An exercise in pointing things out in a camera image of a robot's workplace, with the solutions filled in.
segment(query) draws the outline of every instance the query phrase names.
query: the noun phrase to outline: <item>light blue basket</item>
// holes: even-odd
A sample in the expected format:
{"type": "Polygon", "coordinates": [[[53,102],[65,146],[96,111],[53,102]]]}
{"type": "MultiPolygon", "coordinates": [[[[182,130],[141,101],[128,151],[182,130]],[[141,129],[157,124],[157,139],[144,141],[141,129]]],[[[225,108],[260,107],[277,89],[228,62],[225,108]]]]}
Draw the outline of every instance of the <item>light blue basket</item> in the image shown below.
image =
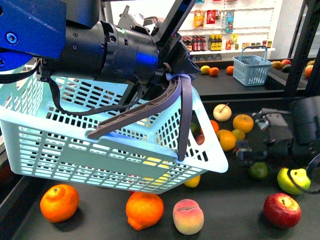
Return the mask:
{"type": "Polygon", "coordinates": [[[268,61],[266,46],[246,46],[240,56],[233,59],[233,77],[244,86],[261,86],[266,83],[272,62],[268,61]],[[248,48],[265,48],[262,57],[255,55],[243,56],[243,52],[248,48]]]}
{"type": "MultiPolygon", "coordinates": [[[[16,174],[161,194],[206,171],[228,169],[195,89],[192,108],[205,130],[205,142],[198,145],[189,131],[187,157],[178,161],[180,98],[159,114],[93,140],[87,133],[118,112],[62,114],[54,107],[48,84],[36,75],[22,82],[0,84],[0,127],[16,174]]],[[[62,107],[79,112],[117,104],[127,86],[71,78],[56,82],[62,107]]]]}

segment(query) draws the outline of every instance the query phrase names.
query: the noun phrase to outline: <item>gray basket handle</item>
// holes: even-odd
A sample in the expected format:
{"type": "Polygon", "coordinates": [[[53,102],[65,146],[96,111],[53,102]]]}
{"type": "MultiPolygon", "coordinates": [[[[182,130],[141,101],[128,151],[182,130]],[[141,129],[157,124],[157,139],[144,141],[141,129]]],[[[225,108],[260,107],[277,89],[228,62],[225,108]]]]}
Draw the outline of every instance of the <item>gray basket handle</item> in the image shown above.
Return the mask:
{"type": "Polygon", "coordinates": [[[239,57],[239,61],[241,62],[242,59],[242,53],[244,52],[245,49],[259,49],[259,48],[263,48],[264,49],[264,53],[262,55],[262,59],[263,61],[266,61],[267,59],[267,53],[268,53],[268,48],[265,45],[261,45],[261,46],[246,46],[242,49],[241,53],[240,53],[240,57],[239,57]]]}

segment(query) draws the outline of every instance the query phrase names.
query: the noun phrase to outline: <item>black table surface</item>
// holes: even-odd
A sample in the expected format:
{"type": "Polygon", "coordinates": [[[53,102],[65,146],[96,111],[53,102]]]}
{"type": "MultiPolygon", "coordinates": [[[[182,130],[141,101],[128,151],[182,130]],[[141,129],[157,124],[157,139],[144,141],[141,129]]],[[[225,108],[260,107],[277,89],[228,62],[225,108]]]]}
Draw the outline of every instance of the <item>black table surface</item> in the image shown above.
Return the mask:
{"type": "MultiPolygon", "coordinates": [[[[220,125],[232,129],[232,121],[220,125]]],[[[263,149],[266,135],[254,126],[247,134],[249,144],[263,149]]],[[[125,190],[71,183],[79,192],[77,212],[65,222],[52,224],[40,211],[42,195],[60,183],[49,180],[16,232],[14,240],[319,240],[320,198],[318,195],[292,196],[301,207],[302,218],[293,228],[273,227],[263,216],[268,195],[283,192],[277,183],[277,168],[268,165],[264,180],[251,179],[247,167],[227,152],[229,169],[226,173],[206,172],[196,188],[181,184],[160,194],[164,214],[152,227],[136,231],[127,222],[126,203],[130,196],[125,190]],[[195,200],[204,214],[203,228],[194,235],[183,235],[173,222],[174,205],[182,199],[195,200]]],[[[320,187],[320,180],[311,188],[320,187]]]]}

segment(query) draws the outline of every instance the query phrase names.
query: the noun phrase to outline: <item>fake fruit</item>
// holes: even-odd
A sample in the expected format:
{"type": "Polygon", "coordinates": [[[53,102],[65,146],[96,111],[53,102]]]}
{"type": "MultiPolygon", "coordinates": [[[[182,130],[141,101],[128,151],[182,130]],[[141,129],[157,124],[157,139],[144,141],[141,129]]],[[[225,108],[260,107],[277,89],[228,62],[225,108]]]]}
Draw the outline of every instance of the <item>fake fruit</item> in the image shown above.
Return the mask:
{"type": "Polygon", "coordinates": [[[187,186],[188,188],[195,188],[196,186],[198,186],[199,182],[200,182],[200,177],[201,175],[195,176],[194,178],[186,181],[184,183],[185,186],[187,186]]]}
{"type": "Polygon", "coordinates": [[[226,74],[233,75],[234,74],[234,66],[228,66],[226,68],[226,74]]]}
{"type": "Polygon", "coordinates": [[[213,77],[215,77],[215,76],[217,76],[218,74],[219,74],[219,68],[217,68],[217,67],[211,67],[210,69],[209,69],[209,74],[211,75],[211,76],[213,76],[213,77]]]}
{"type": "MultiPolygon", "coordinates": [[[[288,168],[284,167],[280,169],[276,179],[280,188],[287,192],[288,194],[292,195],[300,195],[302,191],[298,189],[294,183],[288,177],[288,168]]],[[[307,176],[307,171],[303,168],[300,169],[293,169],[290,172],[291,177],[293,178],[294,182],[298,184],[305,190],[308,190],[311,184],[310,178],[307,176]]]]}
{"type": "Polygon", "coordinates": [[[154,193],[134,192],[125,206],[128,223],[137,231],[155,225],[164,214],[164,202],[154,193]]]}
{"type": "Polygon", "coordinates": [[[309,68],[313,68],[313,67],[314,67],[313,65],[306,66],[305,69],[304,69],[304,71],[306,71],[306,70],[309,69],[309,68]]]}
{"type": "MultiPolygon", "coordinates": [[[[214,132],[217,133],[219,131],[219,129],[220,129],[219,124],[215,120],[210,120],[210,123],[211,123],[211,125],[213,127],[214,132]]],[[[201,134],[204,133],[202,128],[200,128],[200,133],[201,134]]]]}
{"type": "Polygon", "coordinates": [[[281,64],[280,61],[273,61],[273,62],[272,62],[272,67],[273,67],[274,69],[280,70],[280,69],[282,68],[282,64],[281,64]]]}
{"type": "Polygon", "coordinates": [[[315,65],[315,60],[309,61],[306,65],[307,65],[307,66],[313,66],[313,65],[315,65]]]}
{"type": "Polygon", "coordinates": [[[195,142],[198,145],[202,145],[205,142],[205,135],[200,134],[199,136],[196,137],[195,142]]]}
{"type": "Polygon", "coordinates": [[[239,114],[233,119],[233,127],[234,129],[240,129],[247,134],[254,127],[254,120],[249,115],[239,114]]]}
{"type": "Polygon", "coordinates": [[[59,223],[71,218],[79,204],[77,190],[67,184],[51,187],[40,201],[43,216],[51,223],[59,223]]]}
{"type": "Polygon", "coordinates": [[[236,147],[236,136],[229,130],[222,129],[216,133],[221,148],[224,152],[228,152],[236,147]]]}
{"type": "Polygon", "coordinates": [[[207,74],[209,74],[209,69],[210,69],[210,67],[205,65],[200,68],[200,71],[202,74],[207,75],[207,74]]]}
{"type": "Polygon", "coordinates": [[[232,133],[233,133],[233,135],[235,135],[235,138],[237,140],[243,140],[246,137],[245,132],[240,129],[234,129],[234,130],[232,130],[232,133]]]}
{"type": "Polygon", "coordinates": [[[174,205],[172,216],[176,229],[185,235],[196,234],[204,225],[204,213],[199,204],[191,199],[177,202],[174,205]]]}
{"type": "Polygon", "coordinates": [[[284,73],[288,73],[288,72],[290,72],[290,68],[291,68],[291,64],[286,64],[283,66],[282,71],[284,73]]]}
{"type": "Polygon", "coordinates": [[[197,124],[195,124],[194,122],[191,122],[190,123],[190,130],[191,130],[192,135],[195,135],[198,130],[197,124]]]}
{"type": "Polygon", "coordinates": [[[281,67],[282,68],[287,64],[291,65],[291,61],[289,59],[284,59],[284,60],[281,61],[281,67]]]}
{"type": "Polygon", "coordinates": [[[312,69],[313,69],[313,66],[312,66],[312,67],[305,68],[305,70],[304,70],[304,75],[305,75],[306,79],[309,79],[309,78],[310,78],[312,69]]]}
{"type": "Polygon", "coordinates": [[[263,215],[275,227],[289,229],[301,219],[299,204],[284,193],[269,195],[263,205],[263,215]]]}
{"type": "Polygon", "coordinates": [[[227,104],[219,104],[213,109],[213,116],[217,121],[225,122],[231,115],[231,108],[227,104]]]}
{"type": "Polygon", "coordinates": [[[265,162],[256,162],[249,168],[249,175],[253,179],[262,180],[268,175],[268,168],[265,162]]]}

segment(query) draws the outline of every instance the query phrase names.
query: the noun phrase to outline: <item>black cable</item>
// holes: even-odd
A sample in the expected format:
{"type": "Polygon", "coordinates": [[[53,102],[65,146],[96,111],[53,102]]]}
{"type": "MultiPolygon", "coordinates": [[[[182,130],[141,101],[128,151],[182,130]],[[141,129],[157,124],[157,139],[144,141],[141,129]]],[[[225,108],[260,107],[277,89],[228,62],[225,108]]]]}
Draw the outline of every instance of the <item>black cable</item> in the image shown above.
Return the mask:
{"type": "MultiPolygon", "coordinates": [[[[320,154],[318,154],[317,156],[315,156],[310,163],[307,166],[306,172],[307,172],[307,176],[312,179],[312,173],[314,171],[314,169],[316,167],[318,167],[320,164],[320,154]]],[[[288,172],[286,173],[289,177],[289,179],[291,180],[291,182],[302,192],[307,193],[307,194],[320,194],[320,189],[318,191],[309,191],[309,190],[305,190],[303,189],[300,185],[298,185],[295,180],[293,179],[293,177],[291,176],[291,171],[293,169],[288,169],[288,172]]]]}
{"type": "Polygon", "coordinates": [[[0,74],[0,84],[13,84],[20,80],[26,79],[34,74],[40,67],[41,62],[39,61],[34,69],[21,73],[14,74],[0,74]]]}
{"type": "Polygon", "coordinates": [[[94,114],[100,114],[100,113],[105,113],[108,111],[118,111],[126,108],[130,108],[136,104],[138,104],[139,100],[142,97],[143,94],[143,87],[141,85],[138,86],[137,88],[137,97],[134,101],[131,103],[128,103],[126,105],[108,105],[108,106],[102,106],[99,108],[92,108],[88,111],[68,111],[62,108],[60,105],[60,89],[58,84],[52,80],[51,78],[44,78],[41,79],[42,82],[48,83],[50,86],[50,91],[52,94],[52,100],[54,103],[54,106],[56,109],[58,109],[60,112],[63,114],[68,114],[68,115],[73,115],[73,116],[89,116],[89,115],[94,115],[94,114]]]}

